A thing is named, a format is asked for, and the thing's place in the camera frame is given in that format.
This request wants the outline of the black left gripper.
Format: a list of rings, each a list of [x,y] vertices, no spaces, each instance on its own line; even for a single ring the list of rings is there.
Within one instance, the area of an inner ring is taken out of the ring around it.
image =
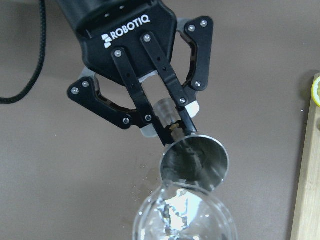
[[[67,90],[72,101],[120,129],[142,129],[153,124],[155,114],[138,78],[156,69],[185,130],[197,131],[190,112],[195,109],[197,92],[208,86],[212,18],[177,20],[161,0],[59,0],[57,4],[80,43],[87,67]],[[172,57],[176,29],[191,48],[184,84],[179,82],[168,60]],[[119,85],[123,83],[135,109],[105,98],[96,73]]]

